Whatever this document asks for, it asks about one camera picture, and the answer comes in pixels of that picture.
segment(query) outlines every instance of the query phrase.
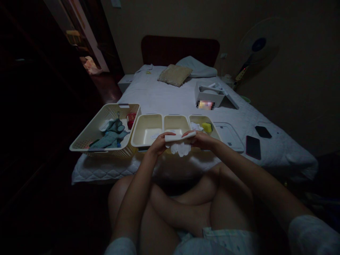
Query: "hand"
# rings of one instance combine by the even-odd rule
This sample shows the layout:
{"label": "hand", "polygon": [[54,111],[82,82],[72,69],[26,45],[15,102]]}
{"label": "hand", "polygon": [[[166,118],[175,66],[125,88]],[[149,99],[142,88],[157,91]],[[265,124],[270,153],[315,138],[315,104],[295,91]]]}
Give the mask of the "hand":
{"label": "hand", "polygon": [[165,147],[165,136],[166,135],[176,135],[172,132],[165,132],[163,134],[160,134],[156,140],[153,142],[153,144],[148,149],[148,152],[154,153],[157,156],[161,155],[167,148]]}
{"label": "hand", "polygon": [[191,147],[199,147],[201,149],[212,151],[214,145],[216,144],[216,142],[218,142],[217,139],[197,130],[187,131],[182,135],[182,137],[191,132],[196,132],[196,135],[194,137],[189,138],[191,142],[194,141],[194,143],[191,144]]}

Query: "phone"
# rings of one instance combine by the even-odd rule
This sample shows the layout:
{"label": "phone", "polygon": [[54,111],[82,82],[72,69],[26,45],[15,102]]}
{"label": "phone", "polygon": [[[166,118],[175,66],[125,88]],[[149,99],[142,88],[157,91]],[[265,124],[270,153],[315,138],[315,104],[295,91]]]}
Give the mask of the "phone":
{"label": "phone", "polygon": [[245,153],[252,158],[261,160],[260,140],[255,137],[246,136]]}
{"label": "phone", "polygon": [[272,135],[269,133],[269,131],[265,127],[256,126],[255,129],[258,132],[259,136],[263,138],[272,138]]}

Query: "white pillow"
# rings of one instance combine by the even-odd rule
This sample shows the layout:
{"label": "white pillow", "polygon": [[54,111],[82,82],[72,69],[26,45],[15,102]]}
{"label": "white pillow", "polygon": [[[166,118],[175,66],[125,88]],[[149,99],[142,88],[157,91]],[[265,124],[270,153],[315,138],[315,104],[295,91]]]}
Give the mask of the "white pillow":
{"label": "white pillow", "polygon": [[214,77],[217,76],[217,70],[213,67],[206,66],[202,62],[192,56],[182,58],[176,63],[176,66],[189,67],[192,69],[192,73],[189,75],[191,78],[198,77]]}

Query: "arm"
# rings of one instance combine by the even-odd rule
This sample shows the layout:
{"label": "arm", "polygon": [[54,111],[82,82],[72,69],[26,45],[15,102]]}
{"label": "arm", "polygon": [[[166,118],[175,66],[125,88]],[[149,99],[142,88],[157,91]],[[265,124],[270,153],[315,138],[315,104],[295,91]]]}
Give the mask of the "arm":
{"label": "arm", "polygon": [[111,241],[119,237],[128,237],[135,245],[137,244],[139,226],[148,201],[153,169],[158,156],[166,150],[165,135],[175,134],[166,132],[159,135],[145,153],[120,205]]}
{"label": "arm", "polygon": [[271,174],[221,141],[202,132],[197,132],[194,139],[196,141],[192,146],[211,150],[269,207],[286,232],[295,217],[306,214],[313,215]]}

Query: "person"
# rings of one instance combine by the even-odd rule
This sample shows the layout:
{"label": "person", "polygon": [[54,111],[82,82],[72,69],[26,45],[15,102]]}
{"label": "person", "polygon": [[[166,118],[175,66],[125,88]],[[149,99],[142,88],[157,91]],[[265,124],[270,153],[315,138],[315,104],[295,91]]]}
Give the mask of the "person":
{"label": "person", "polygon": [[[212,151],[221,163],[188,192],[168,197],[151,182],[165,147],[159,135],[134,176],[112,187],[109,254],[258,254],[253,194],[286,231],[293,254],[340,254],[340,235],[318,219],[267,171],[209,135],[196,132],[192,146]],[[179,238],[176,229],[187,235]]]}

